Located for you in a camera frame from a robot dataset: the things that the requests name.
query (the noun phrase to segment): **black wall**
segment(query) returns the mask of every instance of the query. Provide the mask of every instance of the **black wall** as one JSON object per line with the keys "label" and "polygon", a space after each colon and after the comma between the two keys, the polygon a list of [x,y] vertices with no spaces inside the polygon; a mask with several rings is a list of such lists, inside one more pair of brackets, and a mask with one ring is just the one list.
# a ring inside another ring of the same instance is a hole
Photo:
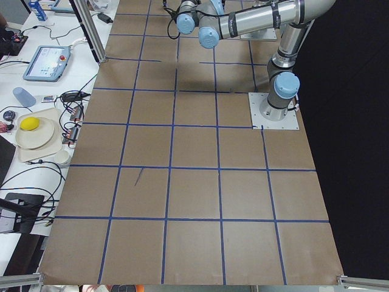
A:
{"label": "black wall", "polygon": [[344,273],[389,279],[389,1],[337,0],[298,56],[301,111]]}

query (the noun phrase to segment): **white robot link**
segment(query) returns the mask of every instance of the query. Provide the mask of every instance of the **white robot link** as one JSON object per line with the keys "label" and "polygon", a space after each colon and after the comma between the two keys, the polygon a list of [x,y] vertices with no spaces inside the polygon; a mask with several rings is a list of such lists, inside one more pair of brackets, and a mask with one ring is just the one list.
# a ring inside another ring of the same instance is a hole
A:
{"label": "white robot link", "polygon": [[313,20],[326,13],[336,0],[262,0],[251,8],[224,14],[223,0],[182,0],[176,9],[166,8],[182,34],[199,27],[201,46],[212,49],[224,38],[286,25],[276,53],[267,65],[270,94],[261,104],[262,115],[282,120],[290,101],[297,95],[300,81],[292,73],[298,51]]}

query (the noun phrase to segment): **yellow lemon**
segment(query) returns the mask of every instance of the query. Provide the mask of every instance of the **yellow lemon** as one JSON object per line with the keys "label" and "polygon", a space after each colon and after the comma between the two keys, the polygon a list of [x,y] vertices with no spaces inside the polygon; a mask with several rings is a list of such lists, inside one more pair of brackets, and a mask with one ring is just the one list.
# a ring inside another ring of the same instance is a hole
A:
{"label": "yellow lemon", "polygon": [[32,131],[39,127],[39,119],[36,117],[26,117],[20,123],[20,129],[25,131]]}

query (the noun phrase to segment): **light blue cap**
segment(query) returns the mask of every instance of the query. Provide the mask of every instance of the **light blue cap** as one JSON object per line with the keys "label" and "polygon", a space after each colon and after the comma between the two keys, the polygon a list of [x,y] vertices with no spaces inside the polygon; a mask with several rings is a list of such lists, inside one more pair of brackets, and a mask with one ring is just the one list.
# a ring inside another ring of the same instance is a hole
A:
{"label": "light blue cap", "polygon": [[220,37],[215,29],[209,26],[201,27],[199,30],[199,42],[206,49],[212,49],[219,43]]}
{"label": "light blue cap", "polygon": [[282,99],[295,97],[300,89],[300,80],[292,72],[282,72],[274,82],[274,90]]}
{"label": "light blue cap", "polygon": [[223,10],[223,4],[221,3],[221,0],[211,0],[211,2],[213,6],[215,6],[218,15],[222,15],[224,13],[224,10]]}
{"label": "light blue cap", "polygon": [[187,14],[180,14],[177,17],[177,28],[180,33],[188,35],[195,29],[196,24],[193,18]]}

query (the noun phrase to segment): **white cup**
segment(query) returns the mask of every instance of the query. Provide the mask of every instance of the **white cup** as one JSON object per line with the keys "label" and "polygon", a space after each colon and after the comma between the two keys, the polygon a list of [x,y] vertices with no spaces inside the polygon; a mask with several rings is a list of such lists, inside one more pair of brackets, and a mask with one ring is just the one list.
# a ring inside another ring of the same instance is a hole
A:
{"label": "white cup", "polygon": [[66,150],[58,151],[54,156],[54,162],[60,167],[67,167],[71,163],[72,156]]}

